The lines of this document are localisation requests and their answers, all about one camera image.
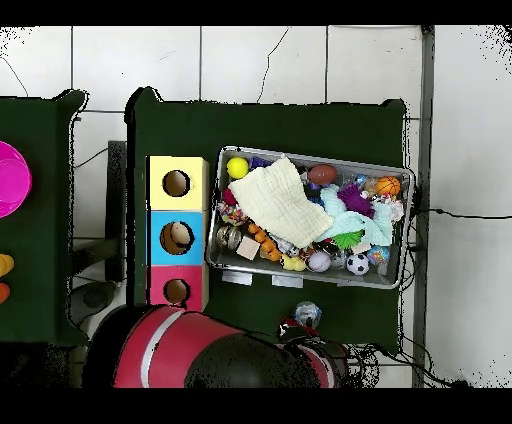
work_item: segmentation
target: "gray tray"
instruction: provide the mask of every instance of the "gray tray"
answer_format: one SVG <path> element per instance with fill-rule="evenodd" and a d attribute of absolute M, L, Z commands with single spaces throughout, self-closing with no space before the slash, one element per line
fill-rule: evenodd
<path fill-rule="evenodd" d="M 402 197 L 404 202 L 405 216 L 402 221 L 395 225 L 393 234 L 393 245 L 390 246 L 390 260 L 387 274 L 377 274 L 376 268 L 371 267 L 365 275 L 353 275 L 347 270 L 329 269 L 326 272 L 316 273 L 308 270 L 286 271 L 279 262 L 271 262 L 256 255 L 253 261 L 237 255 L 234 251 L 221 249 L 215 241 L 215 235 L 220 226 L 226 225 L 220 219 L 220 214 L 215 206 L 220 200 L 220 193 L 229 185 L 231 178 L 227 174 L 226 164 L 234 156 L 241 156 L 250 159 L 252 156 L 258 156 L 262 159 L 275 161 L 281 157 L 283 152 L 272 152 L 269 150 L 251 149 L 245 147 L 226 146 L 219 153 L 217 163 L 217 174 L 215 183 L 215 194 L 213 200 L 213 210 L 211 215 L 210 231 L 208 235 L 208 246 L 206 249 L 206 260 L 210 266 L 223 268 L 230 271 L 283 275 L 287 277 L 302 277 L 307 280 L 327 281 L 336 283 L 339 286 L 360 286 L 379 289 L 393 289 L 399 283 L 403 273 L 403 264 L 406 254 L 407 228 L 410 219 L 410 210 L 412 203 L 412 194 L 414 190 L 414 174 L 408 169 L 392 168 L 380 165 L 369 165 L 357 162 L 345 162 L 341 160 L 325 159 L 313 156 L 302 156 L 285 153 L 290 161 L 296 165 L 303 165 L 308 168 L 328 163 L 334 166 L 338 176 L 335 184 L 342 186 L 343 183 L 354 179 L 357 174 L 365 174 L 372 177 L 393 176 L 400 180 L 402 184 Z"/>

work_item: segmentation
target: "white cloth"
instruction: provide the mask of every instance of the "white cloth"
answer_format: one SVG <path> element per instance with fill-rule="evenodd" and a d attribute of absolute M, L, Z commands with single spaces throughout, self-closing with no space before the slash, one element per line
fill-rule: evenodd
<path fill-rule="evenodd" d="M 301 248 L 334 222 L 310 202 L 297 169 L 286 156 L 229 184 L 240 208 L 259 227 Z"/>

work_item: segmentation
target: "green table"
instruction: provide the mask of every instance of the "green table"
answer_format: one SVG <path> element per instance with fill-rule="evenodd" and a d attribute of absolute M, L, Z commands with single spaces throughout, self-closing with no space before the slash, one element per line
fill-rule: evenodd
<path fill-rule="evenodd" d="M 0 98 L 0 140 L 25 157 L 32 190 L 21 207 L 0 219 L 0 252 L 14 269 L 0 305 L 1 342 L 87 344 L 67 318 L 72 215 L 70 122 L 85 93 L 68 90 L 52 100 Z"/>
<path fill-rule="evenodd" d="M 402 166 L 402 122 L 405 106 L 390 100 L 381 106 L 228 105 L 209 102 L 163 102 L 152 88 L 137 90 L 126 108 L 129 181 L 128 213 L 134 219 L 128 239 L 128 272 L 135 303 L 146 301 L 145 286 L 145 157 L 202 156 L 214 181 L 222 146 L 277 150 L 347 161 Z M 205 313 L 228 324 L 272 336 L 281 320 L 301 300 L 323 310 L 321 335 L 341 343 L 379 343 L 397 351 L 398 289 L 336 287 L 304 281 L 304 288 L 275 287 L 271 277 L 253 275 L 252 286 L 221 281 L 210 270 L 210 301 Z"/>

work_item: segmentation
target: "pink box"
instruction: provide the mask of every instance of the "pink box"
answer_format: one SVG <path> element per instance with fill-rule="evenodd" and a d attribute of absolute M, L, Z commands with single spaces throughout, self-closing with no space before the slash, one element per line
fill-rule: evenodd
<path fill-rule="evenodd" d="M 205 265 L 155 265 L 151 267 L 149 303 L 169 305 L 164 288 L 169 280 L 181 279 L 189 289 L 187 310 L 202 312 L 208 303 L 208 269 Z"/>

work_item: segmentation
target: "magenta bowl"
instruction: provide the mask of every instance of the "magenta bowl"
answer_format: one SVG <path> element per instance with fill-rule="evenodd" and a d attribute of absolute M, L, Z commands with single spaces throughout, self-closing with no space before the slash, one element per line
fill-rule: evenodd
<path fill-rule="evenodd" d="M 0 141 L 0 219 L 21 206 L 31 187 L 32 176 L 21 153 Z"/>

